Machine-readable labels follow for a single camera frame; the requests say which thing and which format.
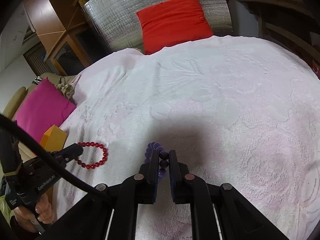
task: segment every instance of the magenta cushion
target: magenta cushion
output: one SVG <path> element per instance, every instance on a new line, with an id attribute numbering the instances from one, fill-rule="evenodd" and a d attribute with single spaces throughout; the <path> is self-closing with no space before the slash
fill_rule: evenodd
<path id="1" fill-rule="evenodd" d="M 17 124 L 40 143 L 43 134 L 54 124 L 60 126 L 76 106 L 48 80 L 42 80 L 16 113 Z"/>

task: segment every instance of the yellow object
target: yellow object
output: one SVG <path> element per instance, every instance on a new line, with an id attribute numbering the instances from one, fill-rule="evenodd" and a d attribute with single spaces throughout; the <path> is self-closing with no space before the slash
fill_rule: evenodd
<path id="1" fill-rule="evenodd" d="M 42 136 L 40 145 L 47 152 L 56 152 L 63 149 L 67 139 L 67 133 L 58 126 L 53 125 Z"/>

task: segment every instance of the yellow-green fabric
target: yellow-green fabric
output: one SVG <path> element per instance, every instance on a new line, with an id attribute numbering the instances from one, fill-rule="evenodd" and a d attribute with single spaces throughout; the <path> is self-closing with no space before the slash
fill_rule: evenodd
<path id="1" fill-rule="evenodd" d="M 8 224 L 10 225 L 10 219 L 13 216 L 13 211 L 8 207 L 7 203 L 5 202 L 4 196 L 0 197 L 0 211 L 2 212 L 5 220 L 7 220 Z"/>

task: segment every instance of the silver bolt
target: silver bolt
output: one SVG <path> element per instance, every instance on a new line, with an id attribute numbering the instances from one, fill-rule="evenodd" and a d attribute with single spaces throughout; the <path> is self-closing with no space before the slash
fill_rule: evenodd
<path id="1" fill-rule="evenodd" d="M 107 186 L 106 186 L 105 184 L 98 184 L 98 185 L 96 186 L 96 189 L 97 189 L 98 191 L 104 191 L 106 188 L 107 188 Z"/>
<path id="2" fill-rule="evenodd" d="M 184 176 L 184 178 L 185 178 L 186 180 L 193 180 L 193 179 L 195 179 L 195 176 L 194 176 L 193 174 L 191 174 L 191 173 L 188 173 L 188 174 L 186 174 L 186 175 Z"/>
<path id="3" fill-rule="evenodd" d="M 138 174 L 134 175 L 133 178 L 135 180 L 142 180 L 144 178 L 144 176 L 142 174 L 138 173 Z"/>
<path id="4" fill-rule="evenodd" d="M 232 190 L 232 185 L 230 183 L 223 183 L 222 187 L 224 190 Z"/>

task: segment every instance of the white blanket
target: white blanket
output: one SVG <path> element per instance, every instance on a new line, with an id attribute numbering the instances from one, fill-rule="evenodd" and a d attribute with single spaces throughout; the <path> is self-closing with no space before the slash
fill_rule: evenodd
<path id="1" fill-rule="evenodd" d="M 211 37 L 150 56 L 115 52 L 75 79 L 77 108 L 61 128 L 66 146 L 107 145 L 95 170 L 67 169 L 95 186 L 138 172 L 147 144 L 175 149 L 206 182 L 229 182 L 290 240 L 308 237 L 320 219 L 320 81 L 307 64 L 261 39 Z M 81 160 L 102 151 L 86 147 Z M 63 179 L 58 217 L 84 192 Z M 188 205 L 171 201 L 168 175 L 155 205 L 140 205 L 136 239 L 191 239 Z"/>

